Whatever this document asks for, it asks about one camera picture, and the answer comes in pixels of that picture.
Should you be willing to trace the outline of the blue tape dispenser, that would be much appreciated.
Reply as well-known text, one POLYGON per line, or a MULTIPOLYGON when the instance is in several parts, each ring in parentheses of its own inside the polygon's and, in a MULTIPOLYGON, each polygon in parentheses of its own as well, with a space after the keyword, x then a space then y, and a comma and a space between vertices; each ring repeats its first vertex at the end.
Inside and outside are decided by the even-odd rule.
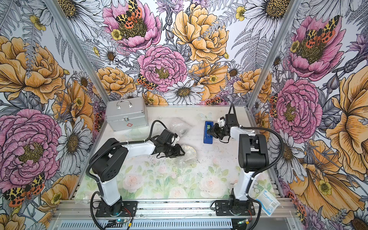
POLYGON ((206 121, 204 125, 204 138, 203 143, 204 144, 213 144, 213 137, 208 133, 208 131, 213 127, 212 121, 206 121))

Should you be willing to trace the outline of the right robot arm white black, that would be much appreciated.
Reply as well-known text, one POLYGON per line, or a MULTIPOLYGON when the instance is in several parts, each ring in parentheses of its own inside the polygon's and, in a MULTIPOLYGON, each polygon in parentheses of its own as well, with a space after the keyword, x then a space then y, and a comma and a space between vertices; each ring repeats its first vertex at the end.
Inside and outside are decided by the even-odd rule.
POLYGON ((228 200, 216 200, 211 205, 217 216, 255 215, 254 204, 259 204, 260 201, 251 198, 250 190, 256 177, 279 161, 280 157, 278 156, 273 162, 270 162, 266 137, 263 134, 255 134, 255 130, 273 133, 279 141, 282 141, 281 136, 271 129, 240 125, 234 104, 231 104, 229 112, 219 118, 217 123, 208 122, 205 124, 205 138, 215 138, 223 142, 223 139, 228 137, 229 140, 237 141, 238 163, 242 170, 228 200))

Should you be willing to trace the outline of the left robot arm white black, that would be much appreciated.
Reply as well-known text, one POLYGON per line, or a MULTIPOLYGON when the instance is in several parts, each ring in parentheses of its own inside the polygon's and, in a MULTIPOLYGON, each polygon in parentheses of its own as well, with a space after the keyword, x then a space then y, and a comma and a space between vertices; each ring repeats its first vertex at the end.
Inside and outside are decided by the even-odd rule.
POLYGON ((142 155, 155 155, 158 159, 184 156, 185 151, 178 140, 176 133, 160 120, 155 120, 145 140, 119 142, 110 138, 102 145, 91 157, 85 174, 96 181, 107 214, 115 217, 123 211, 116 177, 124 161, 142 155))

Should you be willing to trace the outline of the silver metal first aid case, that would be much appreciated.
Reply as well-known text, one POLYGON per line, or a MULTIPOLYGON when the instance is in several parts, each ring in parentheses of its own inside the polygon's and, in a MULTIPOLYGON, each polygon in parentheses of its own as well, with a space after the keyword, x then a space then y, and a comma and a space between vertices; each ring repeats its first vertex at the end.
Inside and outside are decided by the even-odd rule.
POLYGON ((148 126, 144 99, 136 97, 108 102, 105 120, 115 132, 148 126))

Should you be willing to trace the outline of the white surgical packet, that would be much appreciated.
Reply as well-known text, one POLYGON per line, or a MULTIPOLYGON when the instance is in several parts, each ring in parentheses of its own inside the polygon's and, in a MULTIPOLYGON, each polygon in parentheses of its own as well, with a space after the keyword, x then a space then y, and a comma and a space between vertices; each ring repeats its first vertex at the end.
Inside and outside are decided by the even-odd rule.
POLYGON ((262 206, 263 212, 271 217, 274 211, 280 206, 280 202, 267 189, 263 189, 255 198, 262 206))

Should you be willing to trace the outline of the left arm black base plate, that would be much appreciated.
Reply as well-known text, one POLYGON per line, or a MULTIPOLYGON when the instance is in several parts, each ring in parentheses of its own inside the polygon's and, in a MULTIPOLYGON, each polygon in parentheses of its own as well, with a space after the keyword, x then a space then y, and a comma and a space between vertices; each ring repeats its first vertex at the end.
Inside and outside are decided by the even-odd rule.
POLYGON ((135 217, 138 201, 121 201, 109 206, 104 201, 98 205, 95 216, 98 218, 108 217, 135 217))

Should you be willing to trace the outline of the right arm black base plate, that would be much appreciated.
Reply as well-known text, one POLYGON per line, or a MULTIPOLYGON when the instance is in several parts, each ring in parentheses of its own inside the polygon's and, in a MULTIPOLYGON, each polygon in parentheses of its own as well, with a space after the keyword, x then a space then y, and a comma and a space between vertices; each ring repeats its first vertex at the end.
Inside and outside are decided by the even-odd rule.
POLYGON ((234 201, 216 200, 215 203, 216 216, 255 216, 255 207, 249 200, 234 201))

